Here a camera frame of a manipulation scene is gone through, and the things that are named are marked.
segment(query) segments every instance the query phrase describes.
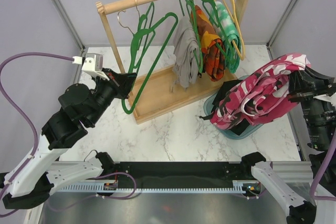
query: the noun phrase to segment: gray cloth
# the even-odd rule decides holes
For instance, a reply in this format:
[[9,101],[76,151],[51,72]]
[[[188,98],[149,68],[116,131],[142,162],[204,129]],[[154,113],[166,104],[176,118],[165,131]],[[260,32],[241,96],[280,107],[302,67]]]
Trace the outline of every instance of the gray cloth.
[[174,54],[176,55],[173,71],[179,77],[180,85],[186,89],[190,83],[196,82],[198,74],[194,52],[196,52],[197,58],[200,58],[196,35],[187,16],[180,20],[173,44],[175,47]]

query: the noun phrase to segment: marble tabletop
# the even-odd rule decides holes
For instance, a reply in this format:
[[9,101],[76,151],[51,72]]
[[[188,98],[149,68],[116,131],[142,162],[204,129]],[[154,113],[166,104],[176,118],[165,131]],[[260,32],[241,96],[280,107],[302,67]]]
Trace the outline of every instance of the marble tabletop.
[[[130,47],[118,47],[125,69],[130,62]],[[139,74],[148,72],[160,47],[151,46]],[[156,69],[175,62],[174,47],[168,46]],[[88,52],[104,55],[106,68],[119,71],[110,47],[92,47]],[[240,63],[237,77],[253,73],[269,61],[266,46],[246,46],[246,59]],[[93,88],[94,82],[86,73],[80,82]],[[206,99],[194,102],[168,114],[137,125],[133,115],[127,115],[120,100],[113,100],[95,128],[60,158],[62,161],[83,160],[91,150],[108,152],[119,161],[240,161],[251,152],[261,152],[267,160],[299,161],[295,139],[285,115],[263,125],[249,137],[231,140],[222,135],[204,115]]]

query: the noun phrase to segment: wooden rack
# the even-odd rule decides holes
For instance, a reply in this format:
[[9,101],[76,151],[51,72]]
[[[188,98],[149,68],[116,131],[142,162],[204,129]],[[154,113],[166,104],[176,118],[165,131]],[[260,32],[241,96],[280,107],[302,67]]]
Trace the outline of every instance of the wooden rack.
[[[156,0],[137,0],[137,5],[143,5],[152,1]],[[247,2],[248,0],[236,1],[236,13],[239,23],[244,15]],[[117,60],[119,70],[120,72],[125,73],[125,69],[120,59],[120,55],[115,44],[116,42],[114,41],[111,27],[106,16],[120,10],[135,7],[135,0],[120,0],[105,5],[101,2],[97,2],[96,7],[111,44],[112,51]],[[224,78],[217,82],[212,82],[210,78],[204,74],[203,78],[198,78],[196,83],[191,85],[186,91],[179,85],[176,85],[174,92],[171,92],[171,84],[174,80],[176,80],[176,75],[173,73],[172,69],[173,66],[169,66],[152,73],[150,76],[149,81],[145,86],[133,112],[138,124],[212,95],[222,86],[224,81],[236,79],[236,76],[231,74],[228,70],[225,71]],[[133,93],[137,94],[143,80],[144,77],[137,78],[129,98],[131,104],[134,99]]]

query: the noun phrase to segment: laundry basket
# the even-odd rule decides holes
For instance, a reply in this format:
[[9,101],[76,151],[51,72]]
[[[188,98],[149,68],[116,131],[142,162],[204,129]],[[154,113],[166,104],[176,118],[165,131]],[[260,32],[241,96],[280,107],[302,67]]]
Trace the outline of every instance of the laundry basket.
[[[249,76],[243,76],[243,77],[240,77],[239,79],[240,80],[244,80],[246,79],[247,77]],[[211,114],[211,110],[213,108],[213,101],[216,97],[217,93],[212,95],[211,97],[209,97],[205,103],[204,103],[204,106],[203,106],[203,109],[204,109],[204,113],[205,115],[210,115]],[[246,138],[247,136],[251,135],[253,132],[255,132],[257,129],[259,129],[263,124],[258,124],[258,125],[255,125],[255,126],[252,126],[252,125],[249,125],[243,132],[241,135],[237,135],[235,134],[234,132],[232,132],[231,130],[221,130],[219,128],[217,128],[215,125],[215,127],[224,135],[226,136],[227,138],[230,138],[230,139],[243,139],[243,138]]]

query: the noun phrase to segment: wooden tray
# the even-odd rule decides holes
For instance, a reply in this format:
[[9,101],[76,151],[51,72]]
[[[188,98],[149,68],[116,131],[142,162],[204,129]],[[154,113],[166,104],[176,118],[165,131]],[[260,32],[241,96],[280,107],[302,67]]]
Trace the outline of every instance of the wooden tray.
[[[197,78],[196,83],[190,85],[186,91],[179,84],[176,84],[173,92],[171,92],[171,86],[174,80],[177,79],[176,74],[173,72],[173,66],[153,72],[133,112],[137,124],[208,97],[214,94],[224,81],[237,79],[228,70],[225,72],[224,77],[216,82],[211,81],[209,76],[204,73],[202,78]],[[144,78],[145,76],[140,76],[135,81],[129,98],[131,104]]]

